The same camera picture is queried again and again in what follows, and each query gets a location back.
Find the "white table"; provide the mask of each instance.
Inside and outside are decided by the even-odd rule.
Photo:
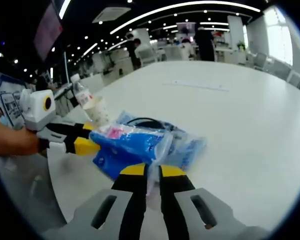
[[[285,81],[233,64],[158,62],[98,95],[105,97],[113,119],[126,110],[207,137],[188,176],[196,188],[231,206],[242,223],[273,230],[298,200],[300,91]],[[76,107],[68,116],[84,122],[82,113]],[[51,181],[67,221],[76,207],[112,186],[92,157],[51,156]]]

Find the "pink label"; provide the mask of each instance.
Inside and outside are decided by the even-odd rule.
[[[110,139],[119,139],[124,131],[120,128],[111,128],[108,138]]]

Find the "gray gripper base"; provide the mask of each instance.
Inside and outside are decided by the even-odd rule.
[[[47,240],[118,240],[121,222],[131,196],[132,192],[128,191],[101,190],[75,210],[71,222],[60,229],[46,231],[43,237]],[[93,222],[109,198],[115,198],[114,203],[102,227],[96,229],[92,226]]]
[[[236,220],[230,206],[203,188],[174,195],[184,215],[190,240],[259,240],[268,236],[263,228],[247,227]],[[193,202],[196,200],[202,205],[198,209]],[[212,215],[214,227],[206,229],[202,215]]]
[[[74,126],[76,124],[76,122],[72,121],[69,118],[62,118],[60,116],[55,116],[50,122],[46,122],[45,126],[48,123],[52,123],[52,124],[65,124],[65,125],[70,125],[70,126]],[[49,142],[53,142],[53,143],[63,143],[65,141],[66,135],[62,135],[59,133],[56,133],[54,131],[49,130],[47,127],[44,127],[41,131],[38,131],[36,133],[37,137],[40,139],[46,139],[49,140]]]

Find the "ceiling air vent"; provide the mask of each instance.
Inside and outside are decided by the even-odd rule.
[[[100,21],[106,22],[116,20],[130,10],[131,8],[129,7],[106,7],[102,12],[99,13],[99,15],[92,21],[92,23],[94,24]]]

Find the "display screen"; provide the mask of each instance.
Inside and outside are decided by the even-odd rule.
[[[43,14],[33,40],[36,51],[42,61],[46,60],[49,51],[62,31],[63,28],[58,15],[53,5],[50,4]]]

